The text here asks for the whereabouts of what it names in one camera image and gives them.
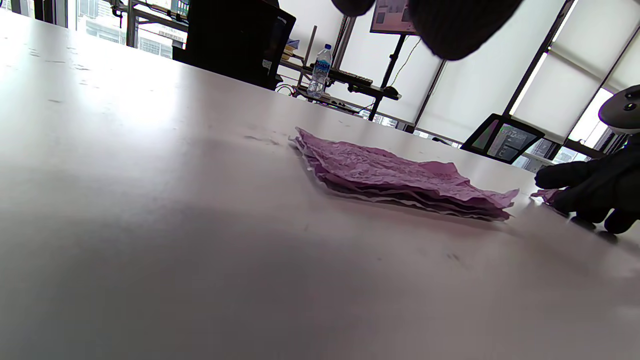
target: office chair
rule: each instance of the office chair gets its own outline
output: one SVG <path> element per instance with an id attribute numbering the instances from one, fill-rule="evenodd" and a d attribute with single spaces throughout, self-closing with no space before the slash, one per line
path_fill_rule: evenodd
<path id="1" fill-rule="evenodd" d="M 542 131 L 515 119 L 491 114 L 460 149 L 513 164 L 544 136 Z"/>
<path id="2" fill-rule="evenodd" d="M 186 49 L 173 59 L 275 90 L 280 58 L 296 22 L 263 0 L 191 0 Z"/>

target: table surface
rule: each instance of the table surface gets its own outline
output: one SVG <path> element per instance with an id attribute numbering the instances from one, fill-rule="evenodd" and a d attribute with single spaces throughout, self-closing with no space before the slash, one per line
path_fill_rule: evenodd
<path id="1" fill-rule="evenodd" d="M 0 358 L 637 359 L 618 246 L 532 174 L 0 13 Z M 326 195 L 287 139 L 453 161 L 503 224 Z"/>

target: water bottle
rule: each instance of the water bottle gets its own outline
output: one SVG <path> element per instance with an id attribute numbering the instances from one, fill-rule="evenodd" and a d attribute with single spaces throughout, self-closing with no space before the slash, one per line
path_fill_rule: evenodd
<path id="1" fill-rule="evenodd" d="M 332 62 L 331 45 L 326 44 L 316 58 L 314 73 L 311 77 L 309 88 L 307 89 L 309 96 L 320 99 L 320 96 L 324 94 L 325 81 L 327 76 L 329 76 L 329 69 L 331 68 Z"/>

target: black glove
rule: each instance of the black glove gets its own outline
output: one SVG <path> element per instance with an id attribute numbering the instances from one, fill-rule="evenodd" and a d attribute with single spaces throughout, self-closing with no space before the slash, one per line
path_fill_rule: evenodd
<path id="1" fill-rule="evenodd" d="M 629 230 L 640 219 L 640 145 L 628 145 L 600 160 L 576 161 L 543 168 L 536 174 L 542 189 L 559 189 L 553 207 L 598 224 L 613 234 Z"/>
<path id="2" fill-rule="evenodd" d="M 347 16 L 364 15 L 374 0 L 332 0 Z M 413 26 L 436 56 L 460 60 L 498 31 L 522 0 L 409 0 Z"/>

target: bottle label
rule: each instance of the bottle label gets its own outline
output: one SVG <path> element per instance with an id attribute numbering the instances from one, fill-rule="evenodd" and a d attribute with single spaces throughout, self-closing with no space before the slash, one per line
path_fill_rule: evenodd
<path id="1" fill-rule="evenodd" d="M 323 72 L 329 73 L 329 68 L 331 67 L 331 64 L 324 61 L 324 60 L 319 60 L 316 61 L 316 68 L 318 70 L 321 70 Z"/>

